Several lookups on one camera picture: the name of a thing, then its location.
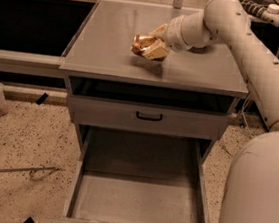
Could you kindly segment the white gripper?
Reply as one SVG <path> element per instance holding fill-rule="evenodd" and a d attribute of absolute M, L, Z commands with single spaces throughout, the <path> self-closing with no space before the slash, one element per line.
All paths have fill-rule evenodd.
<path fill-rule="evenodd" d="M 149 33 L 157 40 L 144 48 L 143 57 L 151 60 L 164 59 L 170 51 L 169 48 L 181 52 L 219 43 L 220 40 L 205 25 L 204 18 L 204 12 L 200 11 L 192 15 L 178 16 L 168 25 L 158 26 Z"/>

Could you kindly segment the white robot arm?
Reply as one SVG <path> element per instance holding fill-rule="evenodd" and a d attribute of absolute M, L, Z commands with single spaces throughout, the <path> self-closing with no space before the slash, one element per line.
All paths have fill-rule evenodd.
<path fill-rule="evenodd" d="M 218 223 L 279 223 L 279 59 L 251 30 L 239 0 L 209 0 L 205 9 L 152 31 L 172 50 L 209 44 L 231 50 L 269 131 L 251 139 L 231 162 Z"/>

